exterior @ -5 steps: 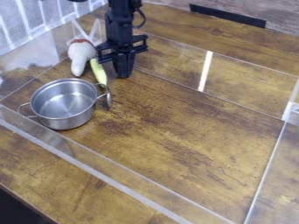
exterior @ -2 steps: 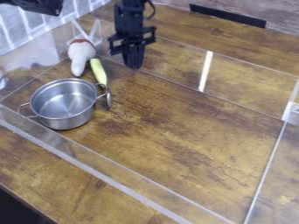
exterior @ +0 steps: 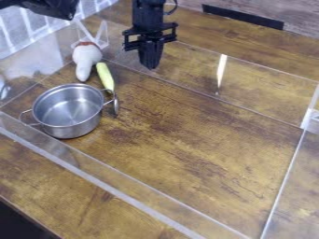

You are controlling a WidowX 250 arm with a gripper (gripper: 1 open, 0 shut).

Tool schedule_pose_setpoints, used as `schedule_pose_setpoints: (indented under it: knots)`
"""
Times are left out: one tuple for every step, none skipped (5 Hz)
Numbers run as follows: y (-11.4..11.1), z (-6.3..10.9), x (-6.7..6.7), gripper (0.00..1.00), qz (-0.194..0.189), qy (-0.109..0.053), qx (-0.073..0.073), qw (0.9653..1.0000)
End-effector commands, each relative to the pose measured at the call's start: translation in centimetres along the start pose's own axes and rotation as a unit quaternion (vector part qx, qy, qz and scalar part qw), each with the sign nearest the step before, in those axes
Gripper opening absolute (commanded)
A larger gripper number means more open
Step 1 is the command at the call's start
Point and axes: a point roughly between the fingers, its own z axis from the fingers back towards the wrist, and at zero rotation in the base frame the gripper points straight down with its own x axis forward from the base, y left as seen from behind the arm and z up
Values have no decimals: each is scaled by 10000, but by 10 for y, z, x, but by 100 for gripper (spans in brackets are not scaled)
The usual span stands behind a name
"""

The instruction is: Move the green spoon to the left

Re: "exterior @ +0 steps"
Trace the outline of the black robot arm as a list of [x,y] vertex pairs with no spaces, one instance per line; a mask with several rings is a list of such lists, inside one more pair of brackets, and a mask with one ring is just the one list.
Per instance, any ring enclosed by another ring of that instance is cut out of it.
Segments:
[[174,2],[174,8],[166,11],[166,0],[133,0],[133,28],[122,32],[123,49],[139,52],[141,64],[150,70],[161,64],[165,44],[178,40],[179,24],[163,21],[179,7],[179,1]]

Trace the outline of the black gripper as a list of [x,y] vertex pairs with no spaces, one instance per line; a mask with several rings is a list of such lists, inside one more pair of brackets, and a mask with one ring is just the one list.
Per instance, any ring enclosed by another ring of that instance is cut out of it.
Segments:
[[167,22],[157,30],[142,30],[133,27],[122,32],[123,49],[126,51],[139,50],[141,64],[147,68],[155,69],[159,66],[165,43],[178,40],[178,27],[177,22]]

